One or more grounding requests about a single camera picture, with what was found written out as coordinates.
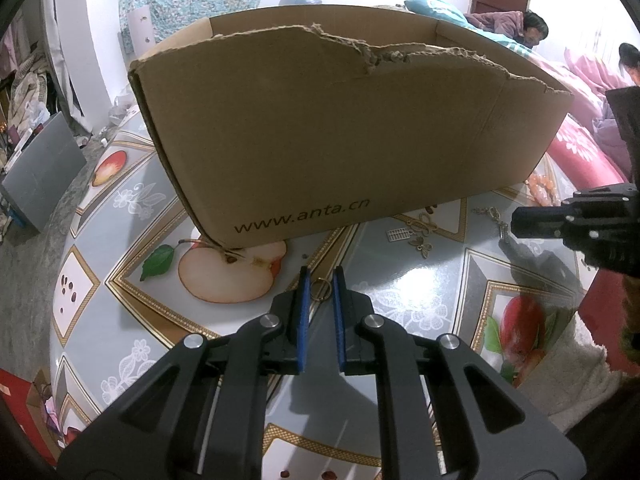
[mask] purple jacket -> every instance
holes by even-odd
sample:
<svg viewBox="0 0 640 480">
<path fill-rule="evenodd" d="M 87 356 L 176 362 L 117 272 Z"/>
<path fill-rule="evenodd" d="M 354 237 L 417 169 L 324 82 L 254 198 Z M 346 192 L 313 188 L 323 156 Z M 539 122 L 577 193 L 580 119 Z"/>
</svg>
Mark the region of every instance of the purple jacket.
<svg viewBox="0 0 640 480">
<path fill-rule="evenodd" d="M 495 34 L 504 34 L 512 40 L 524 36 L 524 16 L 519 10 L 465 14 L 465 18 L 474 27 Z"/>
</svg>

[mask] cardboard box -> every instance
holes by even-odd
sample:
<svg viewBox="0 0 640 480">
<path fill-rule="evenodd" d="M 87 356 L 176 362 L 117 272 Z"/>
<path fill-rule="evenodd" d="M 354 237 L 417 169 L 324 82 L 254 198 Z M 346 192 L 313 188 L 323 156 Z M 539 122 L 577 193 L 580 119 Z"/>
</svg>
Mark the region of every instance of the cardboard box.
<svg viewBox="0 0 640 480">
<path fill-rule="evenodd" d="M 49 374 L 45 370 L 37 373 L 33 383 L 0 370 L 0 396 L 36 451 L 55 466 L 61 452 L 57 445 L 59 437 L 47 429 L 40 397 L 41 393 L 50 395 L 50 390 Z"/>
<path fill-rule="evenodd" d="M 57 461 L 62 452 L 58 445 L 58 441 L 60 441 L 61 438 L 57 433 L 50 430 L 45 423 L 47 410 L 44 407 L 44 401 L 51 395 L 49 372 L 41 368 L 36 374 L 33 383 L 31 383 L 27 393 L 26 405 L 42 441 L 47 446 L 50 455 Z"/>
<path fill-rule="evenodd" d="M 201 19 L 129 79 L 182 203 L 231 248 L 522 182 L 573 99 L 470 30 L 351 6 Z"/>
</svg>

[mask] sliced apple print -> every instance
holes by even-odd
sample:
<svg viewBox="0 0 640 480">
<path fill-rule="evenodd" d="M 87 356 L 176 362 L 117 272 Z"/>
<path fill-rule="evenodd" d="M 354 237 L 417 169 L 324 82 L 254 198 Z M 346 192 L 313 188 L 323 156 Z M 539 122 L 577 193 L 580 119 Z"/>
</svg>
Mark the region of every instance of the sliced apple print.
<svg viewBox="0 0 640 480">
<path fill-rule="evenodd" d="M 91 185 L 93 187 L 101 186 L 109 181 L 110 178 L 118 174 L 118 172 L 124 168 L 127 162 L 127 152 L 119 150 L 111 153 L 105 158 L 100 166 L 98 166 L 94 173 L 94 180 Z"/>
<path fill-rule="evenodd" d="M 256 300 L 273 286 L 287 245 L 274 242 L 234 252 L 242 257 L 194 244 L 178 264 L 180 281 L 190 294 L 208 303 Z"/>
</svg>

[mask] torn cardboard edge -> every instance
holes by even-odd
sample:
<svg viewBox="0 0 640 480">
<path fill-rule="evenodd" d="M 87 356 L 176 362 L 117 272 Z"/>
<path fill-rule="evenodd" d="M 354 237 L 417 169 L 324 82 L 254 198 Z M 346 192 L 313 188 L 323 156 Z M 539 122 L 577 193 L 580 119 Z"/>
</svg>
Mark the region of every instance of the torn cardboard edge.
<svg viewBox="0 0 640 480">
<path fill-rule="evenodd" d="M 198 33 L 200 33 L 200 29 L 204 28 L 206 30 L 204 23 L 199 23 L 200 20 L 194 22 L 192 25 L 195 26 Z M 437 46 L 430 45 L 426 43 L 390 43 L 386 45 L 370 45 L 364 40 L 357 40 L 354 38 L 344 38 L 341 36 L 335 36 L 333 34 L 328 34 L 324 30 L 322 30 L 322 25 L 319 23 L 313 23 L 310 27 L 306 25 L 281 25 L 278 27 L 268 27 L 268 28 L 256 28 L 252 30 L 245 30 L 241 32 L 233 32 L 231 34 L 216 34 L 210 38 L 203 38 L 194 41 L 193 43 L 177 43 L 175 41 L 169 41 L 174 36 L 169 37 L 165 41 L 169 41 L 168 44 L 164 45 L 164 48 L 155 48 L 149 50 L 143 57 L 139 60 L 132 61 L 130 65 L 130 70 L 139 70 L 144 65 L 145 61 L 152 57 L 159 57 L 164 54 L 169 54 L 180 50 L 186 46 L 192 46 L 200 43 L 205 43 L 208 41 L 220 41 L 220 40 L 228 40 L 237 36 L 247 36 L 251 34 L 263 34 L 265 32 L 283 30 L 283 29 L 295 29 L 304 32 L 308 32 L 311 34 L 315 34 L 319 38 L 325 41 L 333 41 L 335 43 L 345 45 L 351 48 L 354 48 L 357 52 L 360 53 L 363 60 L 367 65 L 367 73 L 373 72 L 373 70 L 378 67 L 381 63 L 384 62 L 412 62 L 420 61 L 424 56 L 455 56 L 456 60 L 459 60 L 460 57 L 471 59 L 475 62 L 484 63 L 487 66 L 495 68 L 500 72 L 503 72 L 506 78 L 514 78 L 514 79 L 533 79 L 542 83 L 545 86 L 545 92 L 553 91 L 553 92 L 562 92 L 565 90 L 552 88 L 548 85 L 547 82 L 542 81 L 541 79 L 535 76 L 520 76 L 517 74 L 513 74 L 509 72 L 505 67 L 497 64 L 486 56 L 480 56 L 477 52 L 464 49 L 459 46 Z M 162 42 L 156 45 L 156 47 L 162 46 Z"/>
</svg>

